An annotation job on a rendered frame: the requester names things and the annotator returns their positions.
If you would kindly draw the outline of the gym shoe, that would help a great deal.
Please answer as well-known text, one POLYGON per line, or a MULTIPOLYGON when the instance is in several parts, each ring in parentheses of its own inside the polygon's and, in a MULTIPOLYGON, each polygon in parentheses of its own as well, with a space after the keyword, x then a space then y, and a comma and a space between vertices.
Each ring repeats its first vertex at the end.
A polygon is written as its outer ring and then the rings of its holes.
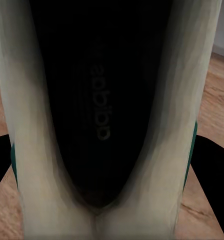
POLYGON ((175 240, 222 0, 0 0, 24 240, 175 240))

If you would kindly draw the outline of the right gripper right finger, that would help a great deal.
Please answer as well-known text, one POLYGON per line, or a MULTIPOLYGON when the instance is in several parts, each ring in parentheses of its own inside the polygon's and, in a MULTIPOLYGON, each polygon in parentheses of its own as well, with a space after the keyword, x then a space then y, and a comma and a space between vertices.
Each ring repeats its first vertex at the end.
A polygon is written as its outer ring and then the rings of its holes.
POLYGON ((224 148, 196 135, 190 163, 224 232, 224 148))

